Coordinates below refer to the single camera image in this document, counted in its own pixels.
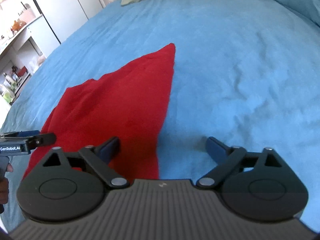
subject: pink basket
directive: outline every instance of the pink basket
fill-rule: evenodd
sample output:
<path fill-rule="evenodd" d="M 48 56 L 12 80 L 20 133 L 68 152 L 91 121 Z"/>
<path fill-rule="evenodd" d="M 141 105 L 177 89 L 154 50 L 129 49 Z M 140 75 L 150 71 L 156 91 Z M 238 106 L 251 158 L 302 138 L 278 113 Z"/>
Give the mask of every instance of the pink basket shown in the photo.
<path fill-rule="evenodd" d="M 29 23 L 31 22 L 33 19 L 35 19 L 36 16 L 35 14 L 33 13 L 32 9 L 29 8 L 27 10 L 25 10 L 19 17 L 19 19 L 21 21 L 24 21 L 25 23 Z"/>

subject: blue blanket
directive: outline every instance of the blue blanket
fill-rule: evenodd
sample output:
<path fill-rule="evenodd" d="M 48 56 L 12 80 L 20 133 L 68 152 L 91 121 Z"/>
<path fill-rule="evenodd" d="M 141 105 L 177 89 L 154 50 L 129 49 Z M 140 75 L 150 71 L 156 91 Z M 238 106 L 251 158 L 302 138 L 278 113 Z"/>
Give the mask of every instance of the blue blanket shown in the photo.
<path fill-rule="evenodd" d="M 67 87 L 170 42 L 176 57 L 157 147 L 161 179 L 196 180 L 215 167 L 204 150 L 208 136 L 249 151 L 271 146 L 307 186 L 302 221 L 320 231 L 320 28 L 274 0 L 115 1 L 48 57 L 1 131 L 41 129 Z M 28 158 L 11 158 L 1 215 L 9 231 L 23 220 L 15 192 Z"/>

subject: white logo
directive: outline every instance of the white logo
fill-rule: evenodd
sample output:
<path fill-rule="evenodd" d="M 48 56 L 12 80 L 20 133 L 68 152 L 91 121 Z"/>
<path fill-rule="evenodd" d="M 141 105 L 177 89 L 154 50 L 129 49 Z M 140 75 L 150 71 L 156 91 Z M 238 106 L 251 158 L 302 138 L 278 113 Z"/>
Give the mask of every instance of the white logo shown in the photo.
<path fill-rule="evenodd" d="M 16 151 L 20 150 L 20 146 L 17 147 L 0 147 L 0 151 Z"/>
<path fill-rule="evenodd" d="M 167 186 L 167 184 L 165 182 L 163 182 L 163 183 L 159 183 L 159 186 L 160 187 L 165 187 L 165 186 Z"/>

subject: hand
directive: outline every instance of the hand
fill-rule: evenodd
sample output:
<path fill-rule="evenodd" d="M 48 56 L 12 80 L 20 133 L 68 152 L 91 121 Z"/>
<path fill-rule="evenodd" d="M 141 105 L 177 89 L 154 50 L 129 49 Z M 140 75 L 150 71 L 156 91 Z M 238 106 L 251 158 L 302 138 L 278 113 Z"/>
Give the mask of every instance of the hand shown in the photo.
<path fill-rule="evenodd" d="M 13 167 L 9 163 L 7 166 L 8 172 L 13 172 Z M 3 178 L 0 182 L 0 204 L 7 204 L 9 200 L 9 181 L 7 178 Z"/>

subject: folded red garment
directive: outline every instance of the folded red garment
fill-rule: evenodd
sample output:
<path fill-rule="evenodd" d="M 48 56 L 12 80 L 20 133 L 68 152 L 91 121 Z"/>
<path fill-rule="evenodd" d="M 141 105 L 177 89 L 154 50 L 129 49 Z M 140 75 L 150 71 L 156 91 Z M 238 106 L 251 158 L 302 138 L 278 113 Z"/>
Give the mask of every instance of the folded red garment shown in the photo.
<path fill-rule="evenodd" d="M 51 147 L 72 152 L 118 136 L 121 152 L 109 166 L 130 181 L 158 179 L 157 137 L 168 108 L 174 55 L 171 43 L 99 80 L 66 89 L 41 130 L 54 132 L 57 141 L 32 153 L 24 177 Z"/>

